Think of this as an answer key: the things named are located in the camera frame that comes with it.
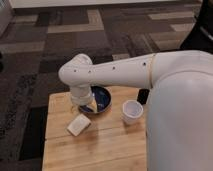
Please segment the sponge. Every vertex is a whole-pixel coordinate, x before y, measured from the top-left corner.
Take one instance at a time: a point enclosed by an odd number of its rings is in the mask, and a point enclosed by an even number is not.
[[[78,136],[86,127],[91,124],[89,118],[85,115],[78,115],[67,127],[68,131],[74,136]]]

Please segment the wooden table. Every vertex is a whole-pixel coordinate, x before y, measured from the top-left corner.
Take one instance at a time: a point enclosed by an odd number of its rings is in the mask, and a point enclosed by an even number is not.
[[[43,171],[146,171],[145,116],[126,126],[122,104],[136,99],[138,89],[107,88],[112,106],[78,137],[67,131],[77,114],[69,93],[53,94],[49,99]]]

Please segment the floor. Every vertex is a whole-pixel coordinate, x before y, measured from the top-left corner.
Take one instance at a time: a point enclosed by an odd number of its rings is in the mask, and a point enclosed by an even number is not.
[[[94,64],[179,49],[200,2],[17,9],[0,38],[0,170],[41,170],[48,97],[78,53]]]

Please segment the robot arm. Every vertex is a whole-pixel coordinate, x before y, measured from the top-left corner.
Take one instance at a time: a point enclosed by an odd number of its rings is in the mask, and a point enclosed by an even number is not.
[[[92,101],[91,84],[150,89],[165,73],[206,55],[200,51],[157,53],[93,65],[87,55],[79,54],[61,67],[59,77],[70,87],[72,101],[86,105]]]

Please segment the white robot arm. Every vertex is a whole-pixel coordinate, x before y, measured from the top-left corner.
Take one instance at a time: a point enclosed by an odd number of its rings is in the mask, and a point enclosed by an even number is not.
[[[80,54],[59,77],[78,105],[91,102],[91,84],[153,87],[146,119],[149,171],[213,170],[212,55],[179,51],[92,65]]]
[[[59,77],[70,87],[72,101],[77,105],[87,105],[92,101],[91,84],[150,89],[162,76],[175,69],[181,69],[187,65],[188,69],[197,70],[200,57],[201,59],[212,58],[205,52],[184,51],[150,54],[93,65],[87,55],[79,54],[61,67]]]

